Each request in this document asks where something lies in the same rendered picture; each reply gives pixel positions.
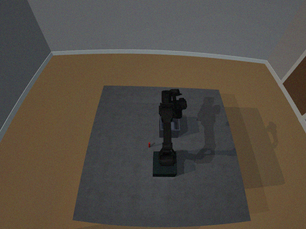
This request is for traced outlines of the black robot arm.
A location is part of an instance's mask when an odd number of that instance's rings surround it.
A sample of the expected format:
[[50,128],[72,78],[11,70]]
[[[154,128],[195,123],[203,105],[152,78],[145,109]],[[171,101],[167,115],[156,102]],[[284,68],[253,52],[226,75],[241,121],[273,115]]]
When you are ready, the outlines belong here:
[[[187,108],[184,98],[175,101],[176,111]],[[175,151],[171,143],[171,122],[174,116],[174,103],[172,103],[172,91],[162,91],[162,103],[159,106],[159,115],[163,122],[163,143],[162,149],[158,154],[160,166],[174,166]],[[172,152],[171,152],[172,151]],[[172,155],[172,153],[174,155]]]

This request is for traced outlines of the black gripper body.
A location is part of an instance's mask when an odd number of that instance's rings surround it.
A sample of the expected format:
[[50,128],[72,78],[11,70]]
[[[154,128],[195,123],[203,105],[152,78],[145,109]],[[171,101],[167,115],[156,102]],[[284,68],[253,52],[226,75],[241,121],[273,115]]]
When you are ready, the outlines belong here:
[[170,91],[172,91],[172,103],[174,103],[174,116],[173,118],[176,118],[176,119],[180,119],[182,118],[182,113],[179,112],[179,110],[176,111],[176,105],[175,105],[175,101],[176,101],[176,96],[179,96],[179,89],[171,89]]

